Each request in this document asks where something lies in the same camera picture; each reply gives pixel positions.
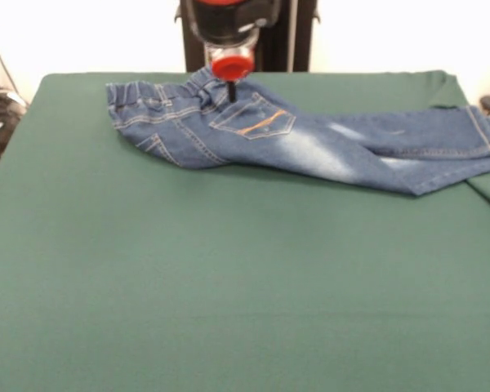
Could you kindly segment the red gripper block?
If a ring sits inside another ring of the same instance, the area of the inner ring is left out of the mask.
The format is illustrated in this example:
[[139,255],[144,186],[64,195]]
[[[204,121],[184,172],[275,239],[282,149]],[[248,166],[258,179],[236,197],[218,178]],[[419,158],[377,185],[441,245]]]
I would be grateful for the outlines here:
[[254,59],[247,56],[225,56],[212,61],[212,73],[226,83],[230,102],[237,98],[236,82],[254,70]]

